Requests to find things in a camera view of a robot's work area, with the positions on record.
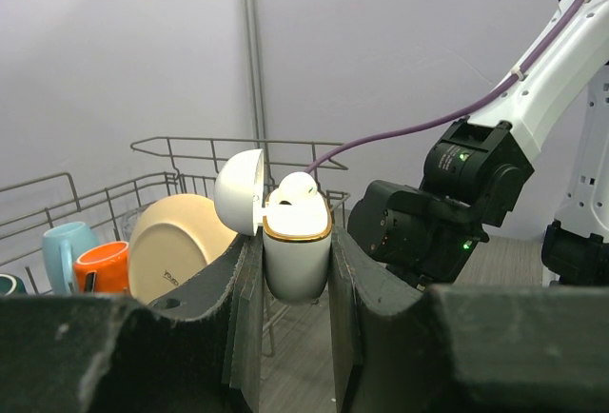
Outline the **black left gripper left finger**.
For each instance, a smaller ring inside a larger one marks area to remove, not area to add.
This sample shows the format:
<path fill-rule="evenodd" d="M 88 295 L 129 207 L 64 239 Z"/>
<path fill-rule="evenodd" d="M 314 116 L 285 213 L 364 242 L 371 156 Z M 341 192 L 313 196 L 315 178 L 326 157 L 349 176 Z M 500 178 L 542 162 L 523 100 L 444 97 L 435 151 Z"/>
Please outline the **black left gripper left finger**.
<path fill-rule="evenodd" d="M 263 242 L 240 236 L 143 305 L 119 294 L 1 301 L 5 412 L 255 412 Z"/>

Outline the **white earbud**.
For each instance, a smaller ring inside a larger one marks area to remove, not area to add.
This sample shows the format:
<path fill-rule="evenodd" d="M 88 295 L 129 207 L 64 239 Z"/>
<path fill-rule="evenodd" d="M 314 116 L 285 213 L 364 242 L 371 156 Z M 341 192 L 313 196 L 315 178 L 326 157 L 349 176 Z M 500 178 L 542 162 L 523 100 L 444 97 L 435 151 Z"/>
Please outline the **white earbud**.
<path fill-rule="evenodd" d="M 284 177 L 277 191 L 280 203 L 293 205 L 316 196 L 318 186 L 311 175 L 304 171 L 298 171 Z"/>

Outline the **white earbud charging case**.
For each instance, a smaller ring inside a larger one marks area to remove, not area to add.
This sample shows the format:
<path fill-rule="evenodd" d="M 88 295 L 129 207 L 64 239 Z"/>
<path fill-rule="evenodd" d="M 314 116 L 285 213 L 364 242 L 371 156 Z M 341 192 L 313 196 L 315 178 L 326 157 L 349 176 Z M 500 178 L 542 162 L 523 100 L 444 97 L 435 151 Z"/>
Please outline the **white earbud charging case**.
<path fill-rule="evenodd" d="M 313 198 L 290 205 L 279 202 L 278 187 L 264 195 L 264 152 L 242 151 L 225 163 L 216 178 L 215 210 L 235 232 L 262 234 L 265 280 L 277 300 L 311 303 L 327 282 L 332 215 L 319 189 Z"/>

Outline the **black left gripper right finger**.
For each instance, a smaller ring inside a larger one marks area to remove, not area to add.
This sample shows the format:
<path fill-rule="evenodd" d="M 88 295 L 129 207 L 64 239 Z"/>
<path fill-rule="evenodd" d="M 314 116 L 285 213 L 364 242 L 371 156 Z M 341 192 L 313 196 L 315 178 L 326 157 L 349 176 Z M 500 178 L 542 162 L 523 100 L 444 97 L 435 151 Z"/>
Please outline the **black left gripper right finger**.
<path fill-rule="evenodd" d="M 332 234 L 340 412 L 604 412 L 604 287 L 410 287 Z"/>

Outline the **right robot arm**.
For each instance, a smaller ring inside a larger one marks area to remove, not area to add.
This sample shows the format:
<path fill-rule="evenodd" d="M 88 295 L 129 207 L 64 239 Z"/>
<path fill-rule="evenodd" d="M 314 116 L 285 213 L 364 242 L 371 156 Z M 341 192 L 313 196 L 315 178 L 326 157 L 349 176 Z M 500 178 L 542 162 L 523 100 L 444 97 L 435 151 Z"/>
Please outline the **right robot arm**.
<path fill-rule="evenodd" d="M 588 95 L 577 161 L 547 227 L 543 265 L 562 285 L 608 282 L 608 0 L 558 0 L 552 20 L 496 87 L 431 148 L 418 187 L 370 183 L 349 235 L 373 260 L 425 289 L 451 283 L 488 226 L 501 226 L 560 116 Z"/>

